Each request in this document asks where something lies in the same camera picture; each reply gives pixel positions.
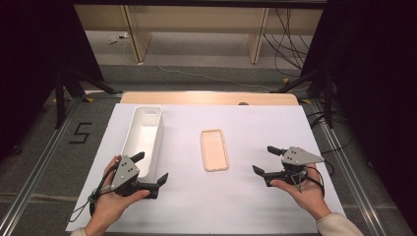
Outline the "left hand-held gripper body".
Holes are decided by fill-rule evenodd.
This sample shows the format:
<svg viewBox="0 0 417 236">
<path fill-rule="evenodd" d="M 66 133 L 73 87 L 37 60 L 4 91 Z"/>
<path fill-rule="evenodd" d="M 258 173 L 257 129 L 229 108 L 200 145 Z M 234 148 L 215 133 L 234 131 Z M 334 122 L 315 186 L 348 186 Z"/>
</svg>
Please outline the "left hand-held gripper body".
<svg viewBox="0 0 417 236">
<path fill-rule="evenodd" d="M 139 173 L 140 169 L 131 157 L 123 156 L 118 162 L 110 189 L 119 196 L 131 196 L 139 190 Z"/>
</svg>

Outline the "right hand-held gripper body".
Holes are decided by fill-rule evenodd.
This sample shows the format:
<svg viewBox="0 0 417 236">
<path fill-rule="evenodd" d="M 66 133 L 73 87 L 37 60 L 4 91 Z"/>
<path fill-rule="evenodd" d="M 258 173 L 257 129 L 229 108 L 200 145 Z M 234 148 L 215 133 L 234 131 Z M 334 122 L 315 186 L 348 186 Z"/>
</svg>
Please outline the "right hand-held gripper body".
<svg viewBox="0 0 417 236">
<path fill-rule="evenodd" d="M 305 151 L 300 147 L 290 147 L 281 159 L 282 166 L 284 167 L 284 181 L 288 184 L 295 185 L 298 190 L 301 190 L 301 183 L 305 180 L 310 180 L 319 185 L 322 192 L 324 192 L 323 179 L 317 181 L 308 175 L 311 164 L 324 161 L 325 160 L 321 156 Z"/>
</svg>

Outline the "white plastic storage box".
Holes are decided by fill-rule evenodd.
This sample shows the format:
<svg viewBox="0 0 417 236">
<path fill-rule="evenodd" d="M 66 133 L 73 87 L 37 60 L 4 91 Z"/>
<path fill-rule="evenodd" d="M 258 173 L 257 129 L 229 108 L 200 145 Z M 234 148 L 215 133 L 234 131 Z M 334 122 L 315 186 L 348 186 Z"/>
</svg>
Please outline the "white plastic storage box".
<svg viewBox="0 0 417 236">
<path fill-rule="evenodd" d="M 156 180 L 156 166 L 163 136 L 162 109 L 157 106 L 139 106 L 134 110 L 121 154 L 133 157 L 143 151 L 145 157 L 136 165 L 141 182 Z"/>
</svg>

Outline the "beige phone case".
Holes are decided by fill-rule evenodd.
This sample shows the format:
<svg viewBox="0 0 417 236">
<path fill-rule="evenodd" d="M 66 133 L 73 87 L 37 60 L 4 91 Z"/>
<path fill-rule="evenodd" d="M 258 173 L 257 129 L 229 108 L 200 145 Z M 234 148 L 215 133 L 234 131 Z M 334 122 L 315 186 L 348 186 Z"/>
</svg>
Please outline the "beige phone case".
<svg viewBox="0 0 417 236">
<path fill-rule="evenodd" d="M 228 156 L 221 130 L 202 131 L 201 147 L 206 171 L 222 171 L 228 168 Z"/>
</svg>

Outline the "person's left hand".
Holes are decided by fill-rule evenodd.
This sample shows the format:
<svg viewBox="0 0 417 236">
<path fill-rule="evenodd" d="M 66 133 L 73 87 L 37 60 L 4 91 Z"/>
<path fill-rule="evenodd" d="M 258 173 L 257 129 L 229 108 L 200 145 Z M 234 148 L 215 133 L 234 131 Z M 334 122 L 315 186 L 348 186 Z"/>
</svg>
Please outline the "person's left hand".
<svg viewBox="0 0 417 236">
<path fill-rule="evenodd" d="M 102 225 L 107 230 L 122 216 L 123 212 L 130 205 L 144 199 L 148 194 L 148 190 L 140 190 L 128 197 L 121 197 L 115 193 L 100 196 L 96 202 L 94 213 L 87 225 Z"/>
</svg>

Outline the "person's right hand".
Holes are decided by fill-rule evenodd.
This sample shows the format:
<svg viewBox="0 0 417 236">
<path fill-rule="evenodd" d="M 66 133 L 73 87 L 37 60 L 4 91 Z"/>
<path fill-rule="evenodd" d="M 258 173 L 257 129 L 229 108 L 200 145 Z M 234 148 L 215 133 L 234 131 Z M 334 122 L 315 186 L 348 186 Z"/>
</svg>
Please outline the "person's right hand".
<svg viewBox="0 0 417 236">
<path fill-rule="evenodd" d="M 298 190 L 296 186 L 289 185 L 281 180 L 272 180 L 272 186 L 288 193 L 296 204 L 307 211 L 315 220 L 331 214 L 331 211 L 325 201 L 322 189 L 315 182 L 305 180 L 301 183 Z"/>
</svg>

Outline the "black metal stand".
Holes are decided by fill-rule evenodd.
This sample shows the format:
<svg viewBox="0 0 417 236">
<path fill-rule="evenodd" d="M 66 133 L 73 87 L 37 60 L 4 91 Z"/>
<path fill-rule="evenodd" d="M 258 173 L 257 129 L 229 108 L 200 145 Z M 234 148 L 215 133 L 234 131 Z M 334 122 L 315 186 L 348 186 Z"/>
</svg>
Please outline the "black metal stand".
<svg viewBox="0 0 417 236">
<path fill-rule="evenodd" d="M 325 96 L 325 108 L 322 117 L 328 126 L 332 129 L 331 121 L 331 101 L 332 101 L 332 76 L 329 71 L 324 69 L 315 69 L 303 76 L 300 76 L 294 82 L 285 85 L 283 88 L 273 89 L 270 93 L 286 93 L 303 83 L 310 82 L 308 95 L 317 98 L 321 93 Z"/>
<path fill-rule="evenodd" d="M 55 79 L 55 98 L 57 109 L 56 129 L 60 128 L 66 119 L 64 90 L 67 90 L 73 98 L 85 98 L 87 96 L 85 89 L 81 85 L 81 81 L 85 81 L 109 94 L 122 93 L 122 90 L 112 88 L 104 81 L 98 80 L 81 70 L 68 66 L 60 67 L 57 70 Z"/>
</svg>

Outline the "dark curtain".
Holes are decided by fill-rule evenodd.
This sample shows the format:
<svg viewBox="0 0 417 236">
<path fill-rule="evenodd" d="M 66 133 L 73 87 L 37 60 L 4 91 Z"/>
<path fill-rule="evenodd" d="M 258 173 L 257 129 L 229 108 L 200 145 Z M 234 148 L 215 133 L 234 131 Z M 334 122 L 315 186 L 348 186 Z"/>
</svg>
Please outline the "dark curtain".
<svg viewBox="0 0 417 236">
<path fill-rule="evenodd" d="M 322 69 L 417 234 L 417 0 L 327 0 L 305 71 Z"/>
<path fill-rule="evenodd" d="M 0 159 L 21 141 L 67 70 L 103 79 L 75 6 L 0 0 Z"/>
</svg>

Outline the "light wooden desk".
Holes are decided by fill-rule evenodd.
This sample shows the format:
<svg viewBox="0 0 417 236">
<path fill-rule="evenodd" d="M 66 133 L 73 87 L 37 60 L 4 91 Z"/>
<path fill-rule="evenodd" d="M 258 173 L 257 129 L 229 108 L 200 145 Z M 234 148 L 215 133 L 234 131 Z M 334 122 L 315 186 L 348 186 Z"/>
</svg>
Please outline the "light wooden desk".
<svg viewBox="0 0 417 236">
<path fill-rule="evenodd" d="M 313 35 L 321 10 L 289 8 L 163 7 L 77 5 L 85 30 L 125 31 L 131 37 L 134 60 L 145 60 L 155 32 L 243 33 L 250 61 L 256 64 L 264 34 Z"/>
</svg>

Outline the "black metal crossbar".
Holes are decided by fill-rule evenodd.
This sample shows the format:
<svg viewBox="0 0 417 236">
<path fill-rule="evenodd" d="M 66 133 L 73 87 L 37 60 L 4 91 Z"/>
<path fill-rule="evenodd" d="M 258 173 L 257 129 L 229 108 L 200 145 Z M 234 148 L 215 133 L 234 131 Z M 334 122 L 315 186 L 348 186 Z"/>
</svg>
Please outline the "black metal crossbar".
<svg viewBox="0 0 417 236">
<path fill-rule="evenodd" d="M 70 0 L 73 4 L 323 9 L 329 0 Z"/>
</svg>

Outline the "aluminium floor rail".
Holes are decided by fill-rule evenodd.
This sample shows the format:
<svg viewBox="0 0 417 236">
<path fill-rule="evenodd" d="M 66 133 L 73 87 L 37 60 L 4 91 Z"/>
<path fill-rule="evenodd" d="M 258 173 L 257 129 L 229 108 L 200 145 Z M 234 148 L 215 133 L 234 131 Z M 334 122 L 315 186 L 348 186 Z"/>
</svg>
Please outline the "aluminium floor rail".
<svg viewBox="0 0 417 236">
<path fill-rule="evenodd" d="M 312 106 L 314 111 L 318 113 L 317 124 L 321 127 L 327 143 L 330 146 L 329 152 L 337 162 L 340 173 L 344 177 L 344 181 L 349 188 L 351 196 L 355 200 L 355 205 L 366 222 L 370 234 L 372 236 L 387 236 L 387 231 L 383 227 L 382 220 L 376 209 L 372 206 L 371 200 L 366 194 L 363 184 L 360 182 L 359 175 L 349 162 L 349 158 L 334 128 L 329 125 L 332 122 L 330 118 L 331 110 L 328 110 L 325 105 L 322 105 L 318 99 L 312 100 Z"/>
<path fill-rule="evenodd" d="M 61 124 L 54 130 L 52 137 L 49 139 L 45 149 L 43 150 L 36 165 L 32 169 L 29 178 L 21 191 L 15 197 L 12 205 L 9 207 L 6 215 L 0 221 L 0 236 L 11 236 L 16 225 L 18 224 L 30 197 L 36 189 L 45 169 L 47 168 L 50 160 L 52 159 L 55 150 L 57 149 L 63 135 L 65 134 L 71 118 L 80 105 L 82 100 L 80 98 L 73 98 L 65 111 L 64 119 Z"/>
</svg>

